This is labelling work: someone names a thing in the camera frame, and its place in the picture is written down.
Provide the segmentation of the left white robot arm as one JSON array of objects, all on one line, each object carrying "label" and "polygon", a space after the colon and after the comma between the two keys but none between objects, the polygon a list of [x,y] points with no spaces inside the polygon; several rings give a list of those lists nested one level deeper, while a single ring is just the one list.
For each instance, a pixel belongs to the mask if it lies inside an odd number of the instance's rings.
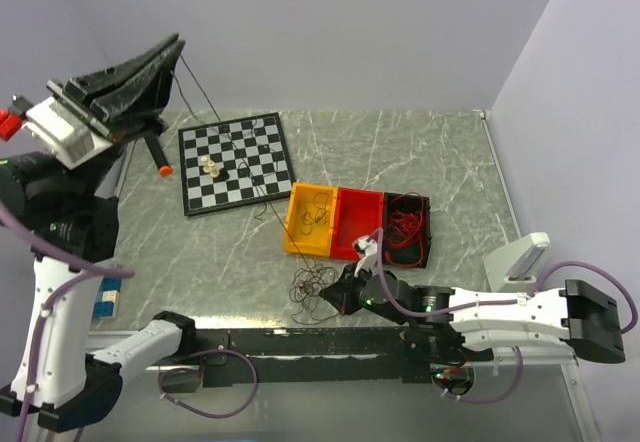
[{"label": "left white robot arm", "polygon": [[146,140],[159,155],[161,115],[183,48],[170,35],[124,63],[50,80],[41,102],[14,96],[1,112],[3,140],[26,131],[43,146],[1,163],[1,223],[34,256],[29,334],[17,373],[1,390],[2,412],[20,422],[35,415],[54,433],[93,425],[149,366],[196,355],[194,321],[169,311],[111,347],[87,349],[102,281],[132,276],[111,263],[119,200],[97,189],[131,142]]}]

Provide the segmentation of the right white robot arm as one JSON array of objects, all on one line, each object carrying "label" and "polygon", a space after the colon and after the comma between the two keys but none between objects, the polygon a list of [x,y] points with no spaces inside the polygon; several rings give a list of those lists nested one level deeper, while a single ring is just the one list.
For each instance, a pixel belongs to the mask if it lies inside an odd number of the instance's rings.
[{"label": "right white robot arm", "polygon": [[620,364],[626,356],[616,301],[582,280],[533,296],[411,286],[390,271],[345,266],[320,296],[340,314],[367,310],[407,325],[431,362],[486,360],[499,348],[568,348],[579,359]]}]

